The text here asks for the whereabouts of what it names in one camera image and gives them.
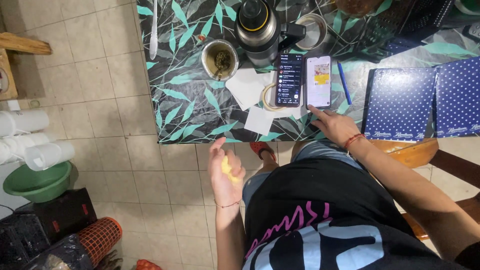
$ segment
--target green plastic bowl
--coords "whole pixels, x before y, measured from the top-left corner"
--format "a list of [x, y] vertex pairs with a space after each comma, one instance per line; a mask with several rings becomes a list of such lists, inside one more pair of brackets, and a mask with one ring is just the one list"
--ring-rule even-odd
[[50, 201], [68, 189], [71, 171], [72, 164], [68, 161], [39, 172], [31, 170], [25, 164], [7, 176], [3, 190], [34, 203]]

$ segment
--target smartphone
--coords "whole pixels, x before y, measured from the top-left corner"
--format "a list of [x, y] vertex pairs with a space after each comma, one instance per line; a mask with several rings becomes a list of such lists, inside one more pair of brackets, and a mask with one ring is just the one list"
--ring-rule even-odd
[[332, 106], [330, 56], [308, 57], [305, 63], [305, 105], [312, 104], [317, 109], [329, 109]]
[[276, 106], [300, 106], [302, 69], [302, 54], [285, 53], [278, 56], [275, 95]]

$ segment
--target red shoe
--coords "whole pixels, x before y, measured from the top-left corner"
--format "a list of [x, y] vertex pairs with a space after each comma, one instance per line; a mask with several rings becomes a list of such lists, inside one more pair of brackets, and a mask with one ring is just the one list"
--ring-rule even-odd
[[258, 155], [261, 160], [262, 156], [260, 155], [263, 151], [267, 151], [272, 155], [273, 161], [276, 162], [275, 152], [270, 148], [270, 146], [266, 142], [251, 142], [250, 148], [252, 151]]

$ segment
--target blue polka dot notebook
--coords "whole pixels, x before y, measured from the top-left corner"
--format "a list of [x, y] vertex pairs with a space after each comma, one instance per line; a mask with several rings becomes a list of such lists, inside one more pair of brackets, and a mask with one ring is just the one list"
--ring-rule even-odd
[[437, 138], [480, 132], [480, 57], [438, 65], [433, 119]]
[[370, 87], [368, 139], [423, 140], [432, 108], [436, 68], [376, 69]]

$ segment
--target person's left hand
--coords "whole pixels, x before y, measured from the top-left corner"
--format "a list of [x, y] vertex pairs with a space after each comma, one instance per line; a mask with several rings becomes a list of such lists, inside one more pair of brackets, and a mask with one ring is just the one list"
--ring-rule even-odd
[[[210, 147], [210, 160], [208, 162], [208, 173], [212, 181], [215, 202], [219, 206], [229, 206], [241, 200], [243, 177], [245, 177], [245, 168], [241, 166], [240, 158], [235, 156], [232, 150], [221, 148], [226, 138], [216, 140]], [[232, 182], [226, 174], [222, 172], [222, 160], [228, 157], [228, 163], [232, 167], [231, 173], [241, 181]]]

